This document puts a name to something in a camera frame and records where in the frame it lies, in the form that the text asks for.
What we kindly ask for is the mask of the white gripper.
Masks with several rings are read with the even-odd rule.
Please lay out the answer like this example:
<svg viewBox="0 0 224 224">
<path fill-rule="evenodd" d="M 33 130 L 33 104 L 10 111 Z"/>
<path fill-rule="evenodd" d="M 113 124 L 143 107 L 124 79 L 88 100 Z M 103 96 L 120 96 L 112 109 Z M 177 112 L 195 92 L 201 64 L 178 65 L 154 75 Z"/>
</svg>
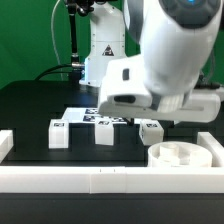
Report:
<svg viewBox="0 0 224 224">
<path fill-rule="evenodd" d="M 134 118 L 211 122 L 219 113 L 221 96 L 196 90 L 196 82 L 173 66 L 165 72 L 152 69 L 142 56 L 112 60 L 100 86 L 98 113 L 127 118 L 129 126 Z"/>
</svg>

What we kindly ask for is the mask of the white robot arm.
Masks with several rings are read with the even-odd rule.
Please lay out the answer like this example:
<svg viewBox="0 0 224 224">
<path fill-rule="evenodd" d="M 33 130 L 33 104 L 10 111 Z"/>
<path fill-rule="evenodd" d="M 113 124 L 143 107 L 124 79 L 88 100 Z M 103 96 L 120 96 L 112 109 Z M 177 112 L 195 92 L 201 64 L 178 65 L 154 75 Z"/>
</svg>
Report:
<svg viewBox="0 0 224 224">
<path fill-rule="evenodd" d="M 197 89 L 220 27 L 223 0 L 93 0 L 91 51 L 80 81 L 99 89 L 98 113 L 211 122 L 224 96 Z"/>
</svg>

